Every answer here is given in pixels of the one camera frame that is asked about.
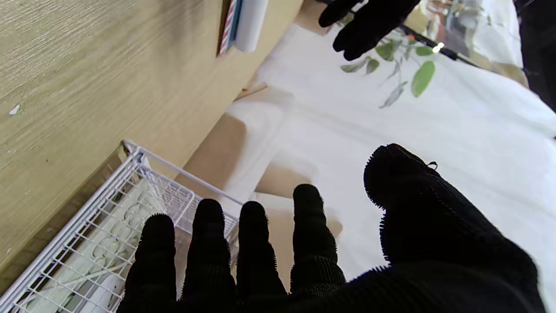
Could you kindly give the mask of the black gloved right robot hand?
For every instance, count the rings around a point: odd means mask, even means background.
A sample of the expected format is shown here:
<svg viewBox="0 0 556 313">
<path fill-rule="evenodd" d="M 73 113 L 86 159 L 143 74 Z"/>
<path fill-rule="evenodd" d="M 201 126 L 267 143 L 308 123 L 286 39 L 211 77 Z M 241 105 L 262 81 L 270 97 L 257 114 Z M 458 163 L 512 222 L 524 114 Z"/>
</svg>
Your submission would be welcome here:
<svg viewBox="0 0 556 313">
<path fill-rule="evenodd" d="M 294 189 L 294 265 L 286 292 L 265 210 L 246 202 L 236 276 L 224 212 L 201 200 L 185 280 L 175 289 L 175 230 L 149 217 L 119 313 L 544 313 L 536 264 L 429 164 L 398 144 L 377 148 L 364 170 L 370 200 L 384 210 L 388 266 L 346 281 L 318 189 Z"/>
</svg>

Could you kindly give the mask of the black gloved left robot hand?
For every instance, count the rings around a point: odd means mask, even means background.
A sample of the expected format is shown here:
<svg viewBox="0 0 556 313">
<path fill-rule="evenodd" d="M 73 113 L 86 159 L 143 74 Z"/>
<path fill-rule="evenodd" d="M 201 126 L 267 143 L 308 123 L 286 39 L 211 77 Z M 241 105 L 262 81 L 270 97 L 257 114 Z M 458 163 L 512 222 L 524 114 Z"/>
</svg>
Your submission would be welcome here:
<svg viewBox="0 0 556 313">
<path fill-rule="evenodd" d="M 399 27 L 419 5 L 419 0 L 369 0 L 353 20 L 337 34 L 333 49 L 353 61 L 373 49 L 382 38 Z"/>
</svg>

